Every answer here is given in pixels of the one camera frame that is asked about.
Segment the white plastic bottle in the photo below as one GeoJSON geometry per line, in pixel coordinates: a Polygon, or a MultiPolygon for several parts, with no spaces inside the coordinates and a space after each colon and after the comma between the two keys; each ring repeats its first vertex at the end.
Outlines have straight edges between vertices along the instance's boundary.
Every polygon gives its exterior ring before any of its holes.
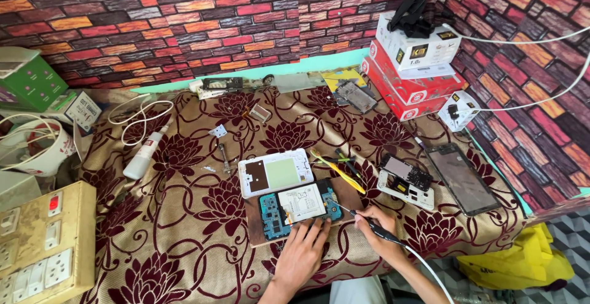
{"type": "Polygon", "coordinates": [[[158,142],[160,142],[160,139],[162,139],[162,136],[164,136],[166,130],[168,130],[168,126],[169,124],[166,124],[162,127],[160,132],[153,132],[149,135],[145,144],[137,151],[137,154],[125,167],[123,175],[132,180],[139,180],[140,178],[144,177],[146,170],[148,169],[151,156],[153,155],[153,152],[156,151],[158,142]]]}

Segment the white bucket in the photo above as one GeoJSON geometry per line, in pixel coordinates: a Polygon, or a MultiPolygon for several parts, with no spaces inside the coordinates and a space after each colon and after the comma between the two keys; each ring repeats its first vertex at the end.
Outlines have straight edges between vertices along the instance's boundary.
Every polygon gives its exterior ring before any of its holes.
{"type": "MultiPolygon", "coordinates": [[[[30,161],[16,166],[15,169],[29,173],[31,175],[39,177],[49,177],[57,173],[60,164],[72,154],[76,153],[76,147],[74,145],[74,139],[64,131],[60,122],[52,119],[45,119],[45,122],[49,124],[55,124],[59,127],[59,133],[56,133],[55,142],[53,138],[44,139],[46,142],[53,142],[51,147],[42,152],[38,157],[31,159],[30,161]]],[[[44,128],[46,125],[41,120],[31,121],[27,124],[22,125],[18,129],[23,130],[20,134],[15,134],[8,139],[0,141],[0,167],[7,166],[10,164],[18,164],[22,162],[20,157],[24,154],[26,148],[15,149],[18,144],[26,143],[29,139],[31,132],[24,130],[25,128],[44,128]]]]}

